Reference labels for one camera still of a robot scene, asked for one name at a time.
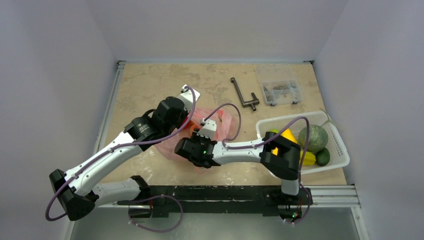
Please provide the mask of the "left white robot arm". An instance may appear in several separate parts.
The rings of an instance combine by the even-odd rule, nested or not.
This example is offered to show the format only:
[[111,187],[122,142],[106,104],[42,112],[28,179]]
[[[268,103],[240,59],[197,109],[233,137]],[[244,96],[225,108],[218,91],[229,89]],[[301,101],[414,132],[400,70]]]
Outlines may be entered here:
[[134,118],[106,147],[83,163],[66,171],[55,169],[49,174],[54,196],[48,203],[45,217],[50,217],[54,200],[62,206],[63,217],[70,221],[87,216],[95,207],[115,201],[134,201],[138,205],[149,199],[147,184],[140,176],[101,186],[100,181],[121,164],[139,155],[149,147],[170,138],[175,129],[181,129],[192,117],[199,93],[190,91],[177,97],[169,96],[155,109]]

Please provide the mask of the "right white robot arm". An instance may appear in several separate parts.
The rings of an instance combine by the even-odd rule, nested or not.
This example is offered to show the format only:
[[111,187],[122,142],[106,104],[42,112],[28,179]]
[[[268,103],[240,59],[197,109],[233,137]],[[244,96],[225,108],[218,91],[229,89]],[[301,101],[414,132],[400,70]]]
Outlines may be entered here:
[[259,163],[281,180],[282,200],[300,198],[301,146],[275,132],[246,142],[222,143],[193,133],[176,144],[174,153],[196,167],[209,169],[232,163]]

